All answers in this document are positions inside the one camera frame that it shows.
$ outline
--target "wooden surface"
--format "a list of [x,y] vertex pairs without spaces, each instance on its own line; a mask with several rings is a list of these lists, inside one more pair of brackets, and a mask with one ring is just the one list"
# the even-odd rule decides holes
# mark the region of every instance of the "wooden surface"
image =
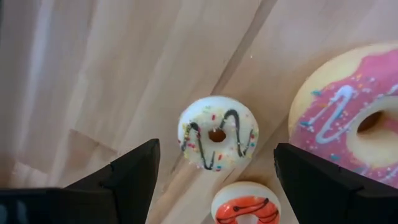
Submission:
[[[214,194],[269,186],[297,223],[272,166],[305,78],[329,58],[398,39],[395,0],[5,0],[0,39],[0,184],[63,186],[150,138],[159,179],[147,222],[213,223]],[[197,170],[177,144],[181,111],[204,96],[248,106],[250,164]]]

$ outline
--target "donut hole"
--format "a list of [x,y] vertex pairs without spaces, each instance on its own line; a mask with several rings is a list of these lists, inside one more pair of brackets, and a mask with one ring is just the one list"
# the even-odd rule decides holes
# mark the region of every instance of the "donut hole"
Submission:
[[359,124],[356,132],[358,134],[364,134],[375,129],[375,127],[377,127],[378,124],[381,123],[383,116],[384,116],[383,111],[377,111],[373,114],[370,114],[361,122],[361,124]]
[[226,138],[225,132],[220,128],[210,130],[208,135],[213,142],[222,142]]

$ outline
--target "donut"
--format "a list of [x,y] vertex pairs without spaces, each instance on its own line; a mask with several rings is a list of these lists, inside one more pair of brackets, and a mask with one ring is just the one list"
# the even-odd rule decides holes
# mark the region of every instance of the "donut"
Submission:
[[185,158],[198,168],[220,171],[251,158],[258,132],[256,119],[242,103],[209,96],[181,114],[178,143]]
[[290,143],[398,188],[398,42],[337,56],[298,91]]
[[211,215],[216,224],[278,224],[280,203],[266,186],[236,182],[216,194]]

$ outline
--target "pink frosted donut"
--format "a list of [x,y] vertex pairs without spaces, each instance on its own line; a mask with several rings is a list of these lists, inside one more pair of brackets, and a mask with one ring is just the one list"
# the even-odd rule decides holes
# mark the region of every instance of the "pink frosted donut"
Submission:
[[398,188],[398,43],[354,49],[303,84],[290,143]]

